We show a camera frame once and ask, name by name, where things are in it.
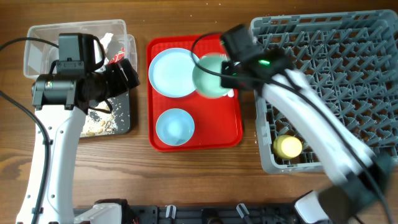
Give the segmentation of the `red snack wrapper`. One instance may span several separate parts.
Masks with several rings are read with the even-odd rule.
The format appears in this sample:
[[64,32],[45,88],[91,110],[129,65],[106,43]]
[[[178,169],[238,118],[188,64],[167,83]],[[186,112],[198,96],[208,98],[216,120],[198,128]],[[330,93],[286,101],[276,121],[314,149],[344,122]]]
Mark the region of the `red snack wrapper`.
[[117,54],[109,61],[109,63],[116,63],[122,59],[124,59],[125,56],[125,49],[121,48]]

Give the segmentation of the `mint green bowl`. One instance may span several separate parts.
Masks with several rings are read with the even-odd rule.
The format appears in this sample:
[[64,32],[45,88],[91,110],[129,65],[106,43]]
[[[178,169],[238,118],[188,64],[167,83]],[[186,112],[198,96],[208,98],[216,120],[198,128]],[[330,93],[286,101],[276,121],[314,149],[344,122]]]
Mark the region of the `mint green bowl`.
[[[221,73],[221,64],[226,60],[227,58],[223,54],[206,54],[199,59],[198,64],[212,72]],[[231,90],[221,86],[220,77],[204,72],[197,66],[193,69],[192,79],[196,91],[207,98],[227,96],[227,93]]]

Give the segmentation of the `light blue bowl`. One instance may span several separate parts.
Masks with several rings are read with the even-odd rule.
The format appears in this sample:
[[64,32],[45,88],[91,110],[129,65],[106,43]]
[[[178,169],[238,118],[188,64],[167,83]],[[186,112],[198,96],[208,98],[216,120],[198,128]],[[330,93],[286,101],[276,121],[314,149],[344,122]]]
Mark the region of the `light blue bowl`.
[[195,132],[192,116],[183,109],[172,108],[164,111],[155,124],[157,137],[168,146],[187,143]]

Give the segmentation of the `yellow plastic cup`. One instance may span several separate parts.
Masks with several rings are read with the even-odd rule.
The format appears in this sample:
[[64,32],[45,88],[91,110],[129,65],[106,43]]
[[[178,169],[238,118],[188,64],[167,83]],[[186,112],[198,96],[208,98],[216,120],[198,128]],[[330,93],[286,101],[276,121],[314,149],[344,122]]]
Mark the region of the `yellow plastic cup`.
[[293,159],[303,150],[301,141],[289,135],[278,136],[273,142],[273,152],[282,159]]

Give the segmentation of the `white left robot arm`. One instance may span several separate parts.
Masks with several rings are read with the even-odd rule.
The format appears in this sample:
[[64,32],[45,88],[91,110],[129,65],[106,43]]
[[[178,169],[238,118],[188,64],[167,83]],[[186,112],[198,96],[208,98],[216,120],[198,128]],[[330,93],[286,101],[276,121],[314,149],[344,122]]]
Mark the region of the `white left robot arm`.
[[139,85],[128,59],[103,72],[84,61],[61,61],[32,88],[36,123],[29,183],[16,223],[73,223],[72,185],[80,134],[91,101],[106,101]]

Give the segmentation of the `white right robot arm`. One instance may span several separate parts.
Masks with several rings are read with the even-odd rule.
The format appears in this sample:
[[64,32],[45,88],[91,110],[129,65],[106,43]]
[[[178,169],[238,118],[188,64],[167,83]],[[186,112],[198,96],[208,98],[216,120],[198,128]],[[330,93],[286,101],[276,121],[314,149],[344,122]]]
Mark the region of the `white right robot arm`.
[[314,92],[305,75],[294,70],[279,50],[247,61],[224,56],[222,74],[235,88],[256,88],[306,140],[332,186],[311,191],[294,204],[305,223],[345,223],[379,201],[387,221],[394,222],[385,192],[393,170],[387,153],[375,154],[352,134]]

